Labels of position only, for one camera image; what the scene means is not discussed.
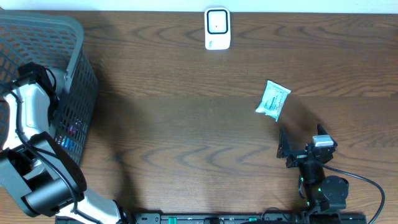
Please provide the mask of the blue Oreo cookie pack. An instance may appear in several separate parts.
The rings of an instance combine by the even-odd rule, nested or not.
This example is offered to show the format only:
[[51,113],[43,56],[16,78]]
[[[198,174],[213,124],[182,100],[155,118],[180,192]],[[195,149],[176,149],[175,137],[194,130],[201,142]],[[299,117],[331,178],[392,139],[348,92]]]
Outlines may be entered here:
[[68,137],[64,137],[61,143],[61,146],[68,151],[75,151],[75,142]]

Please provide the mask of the red purple snack bag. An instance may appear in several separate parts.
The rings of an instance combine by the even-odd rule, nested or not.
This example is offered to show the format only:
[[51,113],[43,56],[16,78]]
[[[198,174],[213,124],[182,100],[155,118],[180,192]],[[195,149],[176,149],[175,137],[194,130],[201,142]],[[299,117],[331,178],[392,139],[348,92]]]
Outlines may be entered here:
[[78,132],[78,127],[75,124],[71,124],[68,128],[67,133],[71,136],[75,136],[75,134]]

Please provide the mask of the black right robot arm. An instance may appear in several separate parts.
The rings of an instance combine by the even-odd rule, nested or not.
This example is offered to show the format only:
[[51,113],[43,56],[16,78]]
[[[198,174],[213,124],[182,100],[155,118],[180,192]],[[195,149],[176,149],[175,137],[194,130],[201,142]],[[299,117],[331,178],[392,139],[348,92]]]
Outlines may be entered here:
[[302,150],[293,150],[284,131],[279,134],[277,158],[286,160],[287,168],[298,168],[304,198],[317,212],[332,212],[346,208],[349,183],[336,175],[326,176],[324,165],[333,159],[337,142],[317,126],[318,134]]

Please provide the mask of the light green snack packet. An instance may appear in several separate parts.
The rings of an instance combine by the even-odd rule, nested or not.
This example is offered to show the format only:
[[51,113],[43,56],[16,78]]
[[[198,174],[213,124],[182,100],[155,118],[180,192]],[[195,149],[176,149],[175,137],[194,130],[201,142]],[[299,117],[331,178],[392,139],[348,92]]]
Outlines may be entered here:
[[286,98],[290,93],[291,90],[288,88],[268,80],[262,100],[255,112],[264,113],[265,115],[274,118],[275,121],[278,122]]

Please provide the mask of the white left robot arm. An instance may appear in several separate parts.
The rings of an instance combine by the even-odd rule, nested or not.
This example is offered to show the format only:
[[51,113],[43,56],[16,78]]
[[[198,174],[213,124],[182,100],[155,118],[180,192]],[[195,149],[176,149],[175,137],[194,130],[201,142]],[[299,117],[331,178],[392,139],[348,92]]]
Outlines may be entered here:
[[87,187],[78,164],[50,134],[58,106],[57,78],[29,62],[1,85],[9,105],[9,132],[1,151],[1,185],[30,217],[56,216],[82,223],[131,223],[114,201]]

